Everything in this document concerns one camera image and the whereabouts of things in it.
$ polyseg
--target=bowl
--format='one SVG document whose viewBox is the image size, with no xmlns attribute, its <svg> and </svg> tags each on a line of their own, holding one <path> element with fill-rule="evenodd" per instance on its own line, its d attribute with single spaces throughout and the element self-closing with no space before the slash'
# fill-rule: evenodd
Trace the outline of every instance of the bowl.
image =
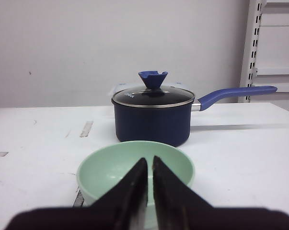
<svg viewBox="0 0 289 230">
<path fill-rule="evenodd" d="M 188 186 L 191 185 L 194 167 L 182 151 L 154 141 L 126 141 L 99 149 L 80 164 L 76 178 L 84 204 L 94 203 L 115 186 L 141 157 L 144 157 L 148 163 L 148 205 L 145 228 L 156 227 L 151 167 L 154 155 L 160 157 L 182 182 Z"/>
</svg>

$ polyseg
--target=white table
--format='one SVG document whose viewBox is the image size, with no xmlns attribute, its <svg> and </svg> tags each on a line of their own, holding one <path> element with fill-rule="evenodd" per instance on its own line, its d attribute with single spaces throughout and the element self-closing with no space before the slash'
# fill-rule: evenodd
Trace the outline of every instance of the white table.
<svg viewBox="0 0 289 230">
<path fill-rule="evenodd" d="M 88 137 L 80 138 L 87 121 Z M 0 230 L 18 212 L 71 206 L 76 170 L 118 143 L 111 106 L 0 109 Z M 270 103 L 215 104 L 192 112 L 179 148 L 194 162 L 192 189 L 216 207 L 289 214 L 289 112 Z"/>
</svg>

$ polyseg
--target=saucepan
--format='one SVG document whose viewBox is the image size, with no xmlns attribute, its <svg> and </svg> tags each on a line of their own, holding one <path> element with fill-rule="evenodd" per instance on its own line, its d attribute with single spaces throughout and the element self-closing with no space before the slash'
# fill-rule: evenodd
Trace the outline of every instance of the saucepan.
<svg viewBox="0 0 289 230">
<path fill-rule="evenodd" d="M 172 146 L 183 144 L 190 134 L 191 111 L 203 111 L 226 97 L 263 95 L 274 86 L 222 89 L 195 99 L 191 91 L 161 86 L 168 72 L 139 72 L 143 86 L 115 93 L 116 136 L 120 141 L 149 140 Z"/>
</svg>

